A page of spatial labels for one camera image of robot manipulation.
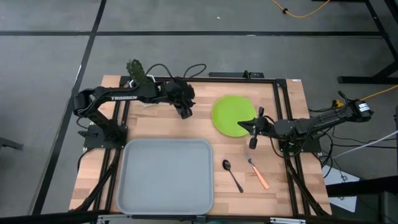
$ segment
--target wooden table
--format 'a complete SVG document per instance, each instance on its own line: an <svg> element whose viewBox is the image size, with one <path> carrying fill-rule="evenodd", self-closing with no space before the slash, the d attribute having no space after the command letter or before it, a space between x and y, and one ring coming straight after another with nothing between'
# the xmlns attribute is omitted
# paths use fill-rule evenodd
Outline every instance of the wooden table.
<svg viewBox="0 0 398 224"><path fill-rule="evenodd" d="M120 76L105 75L102 86L118 86ZM292 216L286 169L283 159L277 157L269 138L259 137L256 150L249 150L250 136L241 138L227 137L221 134L212 124L211 109L218 98L225 95L242 95L249 98L254 106L265 108L265 113L277 119L274 92L271 84L265 83L210 83L191 82L196 97L193 106L193 116L182 120L175 108L170 105L154 105L143 107L137 101L132 101L129 108L127 125L128 140L134 138L203 138L210 142L213 148L214 190L215 202L209 215L241 215L241 216ZM289 98L294 118L307 118L308 109L300 80L287 80ZM283 93L282 111L286 118ZM119 121L124 104L121 103ZM99 110L108 118L112 117L114 102L107 102ZM257 168L269 184L265 190L251 166L243 156L243 150L248 149ZM98 182L104 149L94 149L82 160L77 175L70 209L79 206ZM331 213L325 182L319 161L311 153L301 153L305 183L322 208ZM233 173L242 185L244 193L239 193L231 175L226 172L221 163L227 159L233 166ZM119 173L111 206L111 212L119 212L115 198ZM303 213L300 191L295 187L298 209ZM108 186L105 185L99 208L104 209Z"/></svg>

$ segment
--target mounting plate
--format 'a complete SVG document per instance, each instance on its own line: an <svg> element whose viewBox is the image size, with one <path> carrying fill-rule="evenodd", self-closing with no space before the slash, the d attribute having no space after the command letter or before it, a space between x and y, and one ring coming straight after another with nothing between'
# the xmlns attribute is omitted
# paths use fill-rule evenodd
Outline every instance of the mounting plate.
<svg viewBox="0 0 398 224"><path fill-rule="evenodd" d="M121 137L111 142L104 141L104 133L97 125L90 125L86 131L79 131L78 133L86 139L84 147L88 149L122 149L126 145L128 127L126 125L120 125L119 129Z"/></svg>
<svg viewBox="0 0 398 224"><path fill-rule="evenodd" d="M287 148L287 152L297 152L298 149L301 148L301 146L297 149L295 146L292 147L285 147L286 142L280 141L280 148L285 149ZM319 142L319 139L313 139L311 136L307 139L307 142L305 143L303 147L302 152L315 152L318 153L321 151L321 144Z"/></svg>

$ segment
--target fork with orange handle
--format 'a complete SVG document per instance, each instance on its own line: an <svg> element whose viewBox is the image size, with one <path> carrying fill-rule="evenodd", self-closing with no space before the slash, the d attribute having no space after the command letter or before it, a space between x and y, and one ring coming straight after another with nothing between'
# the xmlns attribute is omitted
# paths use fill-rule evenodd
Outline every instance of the fork with orange handle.
<svg viewBox="0 0 398 224"><path fill-rule="evenodd" d="M264 178L262 177L261 173L257 170L256 166L254 165L250 155L244 151L244 157L248 160L248 162L250 163L251 167L254 169L254 172L256 173L257 177L259 178L261 184L264 186L265 189L269 188L269 185L267 184L266 180L264 180Z"/></svg>

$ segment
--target black floor stripe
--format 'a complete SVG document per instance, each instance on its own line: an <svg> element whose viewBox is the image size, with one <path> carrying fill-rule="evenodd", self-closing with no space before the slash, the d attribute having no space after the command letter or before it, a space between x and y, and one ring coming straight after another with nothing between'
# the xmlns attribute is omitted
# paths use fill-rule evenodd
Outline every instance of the black floor stripe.
<svg viewBox="0 0 398 224"><path fill-rule="evenodd" d="M371 2L369 0L365 0L365 3L366 3L366 7L368 8L368 11L370 12L370 14L373 18L374 23L376 24L377 28L379 29L380 33L382 34L384 41L386 42L388 48L390 49L390 52L391 52L394 60L398 60L397 51L395 50L395 48L390 40L390 37L388 36L386 30L384 29L384 27L380 21L380 18L377 16Z"/></svg>
<svg viewBox="0 0 398 224"><path fill-rule="evenodd" d="M54 139L54 142L53 142L53 145L52 145L52 148L50 151L51 152L50 160L49 160L49 163L45 170L45 174L42 179L42 184L40 186L40 190L37 194L37 197L35 198L35 203L34 203L34 207L32 210L33 215L39 215L42 212L45 198L47 196L47 192L49 191L51 180L54 175L54 171L57 166L58 158L61 153L62 144L65 139L65 135L67 133L70 118L72 117L73 95L77 94L80 89L81 81L83 80L83 76L84 76L84 73L85 73L85 70L87 67L88 59L90 57L90 53L93 48L93 44L94 44L94 40L95 40L95 32L98 31L98 26L101 22L102 15L104 13L105 5L106 5L106 0L102 0L101 4L99 5L98 13L97 13L97 16L95 19L93 29L91 31L90 38L88 39L88 43L87 43L85 52L83 54L83 59L81 60L80 69L76 76L75 84L72 88L72 93L69 97L67 107L63 113L62 121L60 123L60 126L58 127L56 138Z"/></svg>
<svg viewBox="0 0 398 224"><path fill-rule="evenodd" d="M91 31L0 31L0 36L80 36L91 35Z"/></svg>
<svg viewBox="0 0 398 224"><path fill-rule="evenodd" d="M381 36L378 31L99 31L98 36L256 35L256 36Z"/></svg>

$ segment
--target spoon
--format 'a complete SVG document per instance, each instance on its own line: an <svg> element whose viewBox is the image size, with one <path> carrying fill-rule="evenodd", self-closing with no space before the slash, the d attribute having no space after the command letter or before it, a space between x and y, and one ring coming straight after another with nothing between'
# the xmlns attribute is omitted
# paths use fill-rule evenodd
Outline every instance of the spoon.
<svg viewBox="0 0 398 224"><path fill-rule="evenodd" d="M229 161L225 159L223 161L223 167L224 167L225 170L229 171L229 173L231 174L232 178L235 180L235 184L238 187L239 192L243 193L243 188L238 184L238 181L236 181L234 175L231 172L231 163L229 163Z"/></svg>

